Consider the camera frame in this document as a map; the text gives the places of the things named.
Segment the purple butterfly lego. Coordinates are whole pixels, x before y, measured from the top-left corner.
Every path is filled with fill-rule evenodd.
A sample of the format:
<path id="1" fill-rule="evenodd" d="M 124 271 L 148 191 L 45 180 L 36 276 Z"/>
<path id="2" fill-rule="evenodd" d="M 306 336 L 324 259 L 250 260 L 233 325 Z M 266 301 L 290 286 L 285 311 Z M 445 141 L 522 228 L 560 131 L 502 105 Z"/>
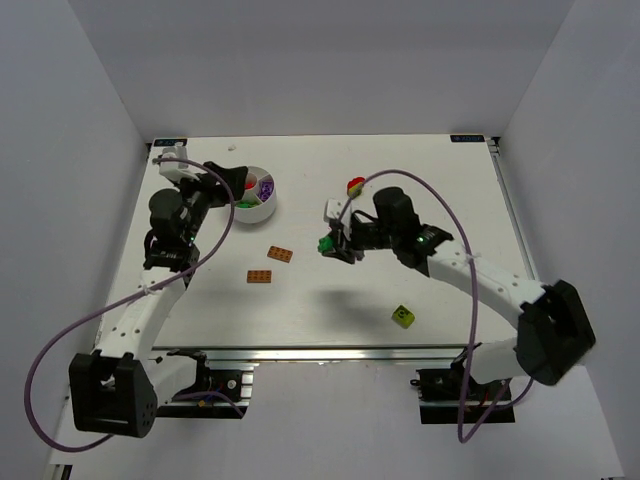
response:
<path id="1" fill-rule="evenodd" d="M 260 182 L 259 199 L 265 203 L 274 192 L 274 182 L 271 180 L 263 180 Z"/>

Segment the red and lime lego stack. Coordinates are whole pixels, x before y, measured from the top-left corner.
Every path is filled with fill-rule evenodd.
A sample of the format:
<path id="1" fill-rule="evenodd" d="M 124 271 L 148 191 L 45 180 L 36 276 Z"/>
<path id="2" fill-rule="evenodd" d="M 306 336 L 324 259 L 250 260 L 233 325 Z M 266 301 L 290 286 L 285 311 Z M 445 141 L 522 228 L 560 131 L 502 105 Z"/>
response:
<path id="1" fill-rule="evenodd" d="M 349 199 L 355 199 L 362 193 L 365 181 L 365 177 L 354 177 L 347 183 L 347 195 Z"/>

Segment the lime lego with print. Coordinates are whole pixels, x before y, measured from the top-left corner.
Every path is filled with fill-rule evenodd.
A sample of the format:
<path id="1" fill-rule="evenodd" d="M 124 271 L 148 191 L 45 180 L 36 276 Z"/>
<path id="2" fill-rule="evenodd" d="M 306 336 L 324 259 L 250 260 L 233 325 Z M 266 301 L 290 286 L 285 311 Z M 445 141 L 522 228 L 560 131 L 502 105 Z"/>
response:
<path id="1" fill-rule="evenodd" d="M 415 315 L 403 305 L 399 305 L 392 313 L 392 320 L 403 329 L 408 329 L 415 321 Z"/>

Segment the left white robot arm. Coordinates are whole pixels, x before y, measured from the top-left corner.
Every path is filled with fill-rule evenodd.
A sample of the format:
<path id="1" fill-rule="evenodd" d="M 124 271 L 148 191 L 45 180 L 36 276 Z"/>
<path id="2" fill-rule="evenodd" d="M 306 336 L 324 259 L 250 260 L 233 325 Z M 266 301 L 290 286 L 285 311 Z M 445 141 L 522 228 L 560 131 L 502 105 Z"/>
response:
<path id="1" fill-rule="evenodd" d="M 249 170 L 158 162 L 172 185 L 148 203 L 150 229 L 137 296 L 94 350 L 76 355 L 69 366 L 73 419 L 80 431 L 142 438 L 160 407 L 181 395 L 217 389 L 203 352 L 177 349 L 153 357 L 152 348 L 202 258 L 195 240 L 206 215 L 242 198 Z"/>

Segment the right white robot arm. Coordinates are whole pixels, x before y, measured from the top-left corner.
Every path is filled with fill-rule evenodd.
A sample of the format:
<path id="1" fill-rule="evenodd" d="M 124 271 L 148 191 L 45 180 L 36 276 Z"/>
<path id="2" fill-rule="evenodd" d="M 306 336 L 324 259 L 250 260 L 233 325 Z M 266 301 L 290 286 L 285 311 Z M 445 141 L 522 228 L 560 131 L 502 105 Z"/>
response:
<path id="1" fill-rule="evenodd" d="M 407 268 L 469 294 L 506 320 L 514 337 L 478 343 L 453 361 L 452 369 L 468 375 L 471 386 L 519 376 L 554 386 L 594 347 L 594 331 L 571 284 L 521 279 L 472 258 L 449 232 L 422 223 L 399 187 L 378 191 L 373 201 L 376 214 L 370 216 L 328 200 L 324 220 L 330 232 L 319 252 L 354 264 L 367 250 L 390 250 Z"/>

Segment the white round divided container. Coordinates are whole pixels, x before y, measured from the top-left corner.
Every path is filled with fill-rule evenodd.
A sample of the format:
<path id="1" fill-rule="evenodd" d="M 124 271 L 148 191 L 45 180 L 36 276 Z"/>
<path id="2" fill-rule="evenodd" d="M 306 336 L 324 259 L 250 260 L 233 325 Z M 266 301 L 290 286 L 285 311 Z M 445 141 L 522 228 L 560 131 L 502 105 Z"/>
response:
<path id="1" fill-rule="evenodd" d="M 240 201 L 255 202 L 257 206 L 248 209 L 236 208 L 235 206 L 234 221 L 236 223 L 254 225 L 268 220 L 275 212 L 277 206 L 276 183 L 272 174 L 260 167 L 249 166 L 248 174 L 255 175 L 257 177 L 257 183 L 254 188 L 250 190 L 245 189 L 244 196 Z M 261 202 L 258 197 L 260 182 L 263 180 L 271 180 L 274 182 L 274 192 L 265 203 Z"/>

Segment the left blue table label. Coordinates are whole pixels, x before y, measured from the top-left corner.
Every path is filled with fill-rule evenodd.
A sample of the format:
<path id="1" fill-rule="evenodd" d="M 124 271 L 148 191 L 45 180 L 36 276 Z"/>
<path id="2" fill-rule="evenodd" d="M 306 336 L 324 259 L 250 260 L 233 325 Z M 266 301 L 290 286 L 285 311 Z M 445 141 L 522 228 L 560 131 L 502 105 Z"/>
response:
<path id="1" fill-rule="evenodd" d="M 186 138 L 157 138 L 152 146 L 157 148 L 186 146 L 187 142 Z"/>

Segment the blue table label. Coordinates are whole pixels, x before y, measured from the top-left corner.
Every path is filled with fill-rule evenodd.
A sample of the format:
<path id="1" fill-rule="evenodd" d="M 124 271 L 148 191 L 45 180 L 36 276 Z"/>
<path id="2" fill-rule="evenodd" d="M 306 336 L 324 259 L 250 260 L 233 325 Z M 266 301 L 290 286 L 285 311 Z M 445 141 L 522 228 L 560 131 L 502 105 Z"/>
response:
<path id="1" fill-rule="evenodd" d="M 186 138 L 157 138 L 152 146 L 157 148 L 186 146 L 187 142 Z"/>
<path id="2" fill-rule="evenodd" d="M 451 134 L 449 136 L 452 143 L 484 143 L 485 137 L 476 134 Z"/>

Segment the upper orange flat lego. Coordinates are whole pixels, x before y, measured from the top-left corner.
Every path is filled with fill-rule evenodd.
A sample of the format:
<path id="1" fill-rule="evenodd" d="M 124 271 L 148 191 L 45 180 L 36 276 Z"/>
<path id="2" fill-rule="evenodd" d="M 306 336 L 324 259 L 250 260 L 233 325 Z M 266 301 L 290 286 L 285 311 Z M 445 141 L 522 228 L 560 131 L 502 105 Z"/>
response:
<path id="1" fill-rule="evenodd" d="M 267 251 L 267 257 L 289 263 L 293 257 L 293 251 L 278 246 L 271 246 Z"/>

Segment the orange flat lego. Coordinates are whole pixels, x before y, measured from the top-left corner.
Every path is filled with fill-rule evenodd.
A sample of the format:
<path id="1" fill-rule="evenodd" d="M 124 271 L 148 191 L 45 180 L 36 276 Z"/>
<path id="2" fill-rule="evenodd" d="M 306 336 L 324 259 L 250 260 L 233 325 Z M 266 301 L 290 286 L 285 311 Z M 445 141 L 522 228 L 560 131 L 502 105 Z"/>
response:
<path id="1" fill-rule="evenodd" d="M 289 263 L 293 257 L 293 251 L 278 246 L 271 246 L 267 251 L 267 257 Z"/>
<path id="2" fill-rule="evenodd" d="M 271 270 L 249 270 L 246 282 L 249 284 L 269 284 L 272 281 Z"/>

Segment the lower orange flat lego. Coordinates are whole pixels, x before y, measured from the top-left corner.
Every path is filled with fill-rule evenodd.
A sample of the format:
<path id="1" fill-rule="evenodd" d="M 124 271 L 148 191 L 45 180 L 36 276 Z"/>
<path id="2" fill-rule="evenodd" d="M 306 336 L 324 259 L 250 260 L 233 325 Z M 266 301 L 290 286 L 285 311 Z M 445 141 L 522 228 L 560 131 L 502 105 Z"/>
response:
<path id="1" fill-rule="evenodd" d="M 249 270 L 246 282 L 249 284 L 269 284 L 272 281 L 271 270 Z"/>

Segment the right blue table label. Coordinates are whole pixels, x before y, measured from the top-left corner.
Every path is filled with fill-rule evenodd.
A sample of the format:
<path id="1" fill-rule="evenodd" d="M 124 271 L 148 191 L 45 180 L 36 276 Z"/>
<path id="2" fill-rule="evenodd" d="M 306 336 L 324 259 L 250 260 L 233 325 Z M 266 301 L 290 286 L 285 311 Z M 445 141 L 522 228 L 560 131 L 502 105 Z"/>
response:
<path id="1" fill-rule="evenodd" d="M 451 134 L 449 136 L 452 143 L 484 143 L 485 137 L 476 134 Z"/>

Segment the aluminium table frame rail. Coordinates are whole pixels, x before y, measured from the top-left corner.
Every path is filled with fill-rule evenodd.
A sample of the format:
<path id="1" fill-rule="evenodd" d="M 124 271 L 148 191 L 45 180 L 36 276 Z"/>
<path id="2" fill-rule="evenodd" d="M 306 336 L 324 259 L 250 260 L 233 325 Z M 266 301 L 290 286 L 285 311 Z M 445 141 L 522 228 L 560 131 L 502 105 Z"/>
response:
<path id="1" fill-rule="evenodd" d="M 202 351 L 227 362 L 440 361 L 455 358 L 462 345 L 401 347 L 154 347 L 157 352 Z"/>

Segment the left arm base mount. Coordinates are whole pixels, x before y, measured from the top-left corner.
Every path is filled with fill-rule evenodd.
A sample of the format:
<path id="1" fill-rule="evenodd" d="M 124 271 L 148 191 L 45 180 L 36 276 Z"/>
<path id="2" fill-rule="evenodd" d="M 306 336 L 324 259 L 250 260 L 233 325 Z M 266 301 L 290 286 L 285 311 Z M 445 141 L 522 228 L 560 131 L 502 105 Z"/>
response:
<path id="1" fill-rule="evenodd" d="M 145 368 L 159 418 L 240 420 L 247 412 L 254 375 L 250 364 L 174 349 L 154 353 Z"/>

